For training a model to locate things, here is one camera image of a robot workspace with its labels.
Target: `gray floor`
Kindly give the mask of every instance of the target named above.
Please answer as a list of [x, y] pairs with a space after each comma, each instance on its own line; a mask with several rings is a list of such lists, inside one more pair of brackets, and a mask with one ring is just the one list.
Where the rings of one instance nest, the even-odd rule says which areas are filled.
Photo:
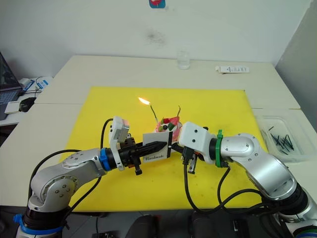
[[[0, 238], [14, 237], [17, 225], [12, 218], [15, 213], [23, 213], [21, 207], [1, 207], [0, 221], [6, 228], [0, 234]], [[106, 217], [99, 218], [99, 232], [117, 231], [118, 238], [124, 238], [132, 223], [140, 216], [145, 214], [158, 215], [160, 217], [160, 237], [161, 238], [189, 238], [188, 217], [192, 210], [171, 210], [171, 211], [151, 211], [151, 212], [117, 212], [108, 213]], [[260, 227], [257, 217], [244, 217], [229, 215], [219, 211], [211, 215], [213, 223], [217, 228], [221, 238], [237, 238], [233, 230], [232, 220], [236, 218], [247, 218], [250, 236], [252, 238], [268, 237]], [[64, 229], [63, 238], [91, 238], [96, 232], [96, 217], [81, 214], [69, 216], [68, 224], [70, 230]]]

